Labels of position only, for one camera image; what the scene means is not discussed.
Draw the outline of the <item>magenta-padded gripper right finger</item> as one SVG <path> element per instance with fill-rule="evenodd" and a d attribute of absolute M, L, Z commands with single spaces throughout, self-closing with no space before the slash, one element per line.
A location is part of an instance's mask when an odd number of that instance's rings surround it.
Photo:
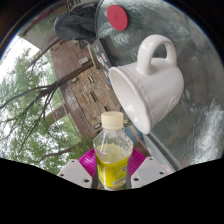
<path fill-rule="evenodd" d="M 140 188 L 167 175 L 165 169 L 154 157 L 146 157 L 133 149 L 128 161 L 127 188 Z"/>

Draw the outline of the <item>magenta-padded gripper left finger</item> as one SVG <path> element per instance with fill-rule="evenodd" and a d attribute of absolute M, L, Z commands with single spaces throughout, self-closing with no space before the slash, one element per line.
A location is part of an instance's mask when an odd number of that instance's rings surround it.
<path fill-rule="evenodd" d="M 98 176 L 95 151 L 90 149 L 79 159 L 70 159 L 58 176 L 83 188 L 96 189 Z"/>

